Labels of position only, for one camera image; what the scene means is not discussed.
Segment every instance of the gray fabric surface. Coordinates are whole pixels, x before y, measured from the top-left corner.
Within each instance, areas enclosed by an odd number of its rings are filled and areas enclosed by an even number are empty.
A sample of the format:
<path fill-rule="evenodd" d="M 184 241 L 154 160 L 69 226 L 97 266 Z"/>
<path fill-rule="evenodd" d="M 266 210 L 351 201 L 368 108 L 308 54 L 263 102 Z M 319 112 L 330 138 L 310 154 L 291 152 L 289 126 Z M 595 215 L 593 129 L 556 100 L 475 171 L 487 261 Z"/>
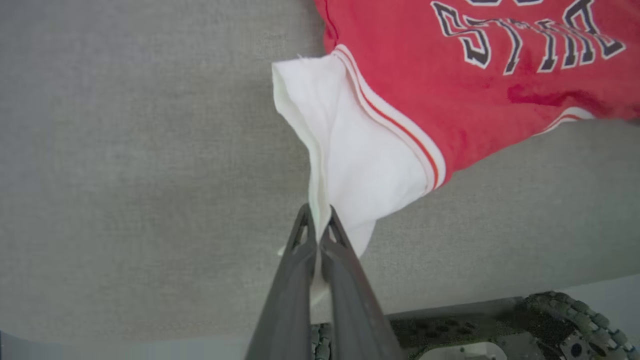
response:
<path fill-rule="evenodd" d="M 308 179 L 270 63 L 322 30 L 311 0 L 0 2 L 0 330 L 250 331 Z M 385 310 L 640 272 L 638 136 L 563 125 L 379 222 Z"/>

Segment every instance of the red fabric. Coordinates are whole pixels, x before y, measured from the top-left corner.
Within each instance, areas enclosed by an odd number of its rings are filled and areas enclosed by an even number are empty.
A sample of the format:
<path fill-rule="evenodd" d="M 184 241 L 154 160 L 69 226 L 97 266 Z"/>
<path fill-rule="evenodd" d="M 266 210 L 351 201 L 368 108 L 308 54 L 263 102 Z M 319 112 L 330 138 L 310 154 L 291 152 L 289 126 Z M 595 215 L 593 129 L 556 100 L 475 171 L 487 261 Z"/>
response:
<path fill-rule="evenodd" d="M 326 50 L 344 44 L 351 51 L 369 86 L 437 144 L 448 179 L 453 171 L 542 132 L 572 106 L 598 118 L 640 117 L 640 3 L 526 1 L 316 0 L 316 5 L 326 22 Z M 550 37 L 557 60 L 545 69 Z M 514 38 L 521 43 L 518 62 L 505 74 Z M 566 50 L 568 38 L 574 52 Z M 478 51 L 465 52 L 463 41 Z M 484 59 L 483 51 L 490 58 Z M 573 53 L 575 61 L 566 59 Z M 565 64 L 575 66 L 562 69 Z"/>

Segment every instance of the white stripe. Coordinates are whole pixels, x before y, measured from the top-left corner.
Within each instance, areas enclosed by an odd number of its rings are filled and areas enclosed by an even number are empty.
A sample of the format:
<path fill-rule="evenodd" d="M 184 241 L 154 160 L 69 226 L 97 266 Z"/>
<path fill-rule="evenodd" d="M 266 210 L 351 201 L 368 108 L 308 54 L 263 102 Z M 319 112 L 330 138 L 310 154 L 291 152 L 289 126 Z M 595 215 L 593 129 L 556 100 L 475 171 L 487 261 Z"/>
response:
<path fill-rule="evenodd" d="M 558 116 L 558 118 L 553 120 L 551 122 L 551 124 L 549 124 L 541 133 L 535 134 L 534 136 L 546 134 L 549 131 L 557 128 L 558 125 L 562 124 L 563 122 L 574 122 L 574 121 L 577 121 L 573 117 L 567 117 L 567 115 L 572 115 L 572 116 L 577 117 L 578 119 L 581 119 L 581 120 L 595 119 L 596 118 L 595 116 L 593 116 L 592 113 L 588 112 L 587 110 L 574 106 L 574 107 L 571 107 L 571 108 L 568 108 L 568 109 L 564 110 L 562 112 L 562 114 L 560 114 L 560 116 Z"/>
<path fill-rule="evenodd" d="M 407 145 L 411 147 L 413 152 L 416 154 L 416 156 L 422 163 L 422 166 L 424 167 L 425 173 L 427 175 L 427 189 L 425 193 L 428 193 L 434 188 L 438 188 L 439 186 L 441 186 L 442 183 L 444 182 L 444 179 L 447 176 L 447 166 L 445 164 L 444 157 L 442 156 L 442 153 L 440 152 L 440 149 L 438 148 L 436 143 L 418 125 L 416 125 L 407 116 L 405 116 L 400 111 L 398 111 L 393 106 L 391 106 L 389 103 L 387 103 L 384 99 L 378 96 L 378 94 L 376 94 L 369 87 L 366 80 L 363 78 L 362 74 L 360 73 L 360 70 L 358 69 L 358 65 L 355 59 L 353 58 L 353 55 L 351 54 L 351 52 L 349 52 L 349 49 L 346 46 L 340 44 L 337 46 L 337 48 L 339 48 L 342 52 L 344 52 L 344 54 L 340 51 L 334 51 L 332 52 L 332 54 L 342 60 L 345 67 L 349 70 L 349 74 L 351 75 L 352 80 L 355 83 L 359 84 L 359 88 L 361 89 L 362 93 L 364 93 L 366 98 L 378 110 L 380 110 L 386 116 L 394 119 L 398 124 L 400 124 L 400 126 L 404 127 L 407 131 L 409 131 L 416 139 L 418 139 L 420 144 L 429 152 L 429 155 L 431 155 L 431 158 L 433 159 L 433 162 L 436 165 L 436 168 L 438 169 L 437 184 L 434 184 L 435 173 L 432 169 L 431 163 L 427 159 L 427 156 L 423 153 L 422 149 L 420 149 L 418 144 L 416 144 L 414 140 L 411 139 L 411 137 L 408 136 L 402 129 L 399 129 L 398 127 L 390 123 L 387 119 L 385 119 L 380 114 L 378 114 L 375 110 L 373 110 L 369 106 L 369 104 L 367 104 L 367 101 L 364 99 L 363 94 L 358 92 L 358 100 L 360 101 L 360 104 L 365 109 L 365 111 L 375 121 L 387 127 L 388 129 L 393 131 L 397 136 L 403 139 L 407 143 Z"/>

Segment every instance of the red jersey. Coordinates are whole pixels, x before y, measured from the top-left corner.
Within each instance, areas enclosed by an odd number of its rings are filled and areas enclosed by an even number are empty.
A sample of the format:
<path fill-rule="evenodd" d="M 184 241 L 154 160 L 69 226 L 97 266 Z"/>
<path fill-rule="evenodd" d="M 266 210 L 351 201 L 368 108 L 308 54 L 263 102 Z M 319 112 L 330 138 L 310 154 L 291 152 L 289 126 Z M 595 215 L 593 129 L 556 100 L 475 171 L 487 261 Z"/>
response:
<path fill-rule="evenodd" d="M 632 0 L 316 0 L 360 104 L 442 185 L 560 122 L 640 115 Z"/>

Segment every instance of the fabric fold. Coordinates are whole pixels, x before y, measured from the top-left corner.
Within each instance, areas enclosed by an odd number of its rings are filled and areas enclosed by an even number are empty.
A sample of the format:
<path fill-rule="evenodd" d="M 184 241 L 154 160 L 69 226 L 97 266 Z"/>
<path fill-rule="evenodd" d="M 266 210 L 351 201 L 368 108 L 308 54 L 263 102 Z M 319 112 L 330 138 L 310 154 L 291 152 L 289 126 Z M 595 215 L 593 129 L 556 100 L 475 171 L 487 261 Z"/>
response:
<path fill-rule="evenodd" d="M 428 180 L 410 146 L 363 109 L 351 78 L 334 54 L 273 65 L 276 109 L 309 152 L 316 238 L 333 205 L 359 257 L 376 220 L 418 199 Z"/>

